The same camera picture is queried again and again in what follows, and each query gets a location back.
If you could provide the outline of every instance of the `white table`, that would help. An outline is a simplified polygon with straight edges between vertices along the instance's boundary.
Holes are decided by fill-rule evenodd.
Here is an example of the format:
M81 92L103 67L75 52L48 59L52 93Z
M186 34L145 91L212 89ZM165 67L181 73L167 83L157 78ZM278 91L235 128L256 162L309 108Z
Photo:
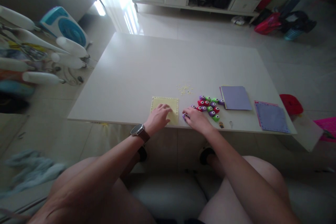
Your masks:
M179 84L190 85L192 94L181 95ZM260 128L254 107L254 100L259 100L284 108L256 49L115 33L68 119L144 123L152 97L159 96L179 99L179 122L170 127L189 127L182 110L196 105L200 95L220 99L222 85L244 86L253 107L239 111L220 106L224 130L277 134ZM287 113L286 119L296 134Z

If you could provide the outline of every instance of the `knee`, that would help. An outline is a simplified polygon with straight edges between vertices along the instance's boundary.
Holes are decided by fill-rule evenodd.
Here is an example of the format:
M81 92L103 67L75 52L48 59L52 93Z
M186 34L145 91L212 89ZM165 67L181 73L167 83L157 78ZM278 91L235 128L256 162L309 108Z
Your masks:
M64 186L67 182L69 182L74 176L84 170L87 166L93 163L98 157L89 157L83 159L82 161L74 164L73 166L66 169L53 183L49 197L52 196L55 192L57 192L62 186Z
M289 195L284 178L273 165L254 156L244 156L243 158L272 186L286 203L289 203Z
M265 160L254 156L244 156L243 158L266 180L271 178L283 180L281 173Z

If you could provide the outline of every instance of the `foot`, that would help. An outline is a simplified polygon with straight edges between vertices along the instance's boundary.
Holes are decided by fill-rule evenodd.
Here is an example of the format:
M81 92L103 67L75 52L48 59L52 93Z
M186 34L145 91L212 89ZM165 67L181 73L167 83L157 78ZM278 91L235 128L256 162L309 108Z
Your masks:
M138 150L138 153L140 155L139 162L145 162L147 160L147 151L145 149L145 146L141 146L140 149Z
M208 165L207 158L209 155L216 155L216 154L213 148L209 144L207 144L199 152L199 162L202 165Z

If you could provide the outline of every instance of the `yellow card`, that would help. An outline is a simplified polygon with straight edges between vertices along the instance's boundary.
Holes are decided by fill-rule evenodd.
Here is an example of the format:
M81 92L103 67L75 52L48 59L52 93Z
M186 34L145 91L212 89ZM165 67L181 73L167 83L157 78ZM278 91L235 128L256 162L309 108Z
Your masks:
M159 104L168 104L172 112L169 112L167 118L170 119L170 123L168 125L177 125L179 122L179 101L177 98L167 98L167 97L153 97L152 106L150 108L150 112L153 111Z

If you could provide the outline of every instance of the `blue basket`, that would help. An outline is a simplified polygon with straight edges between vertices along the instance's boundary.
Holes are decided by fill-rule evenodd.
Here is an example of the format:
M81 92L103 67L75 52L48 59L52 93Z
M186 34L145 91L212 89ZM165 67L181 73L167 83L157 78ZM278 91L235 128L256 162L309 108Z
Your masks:
M294 30L294 29L289 29L288 32L286 32L284 39L288 41L292 41L299 37L304 31L301 30Z

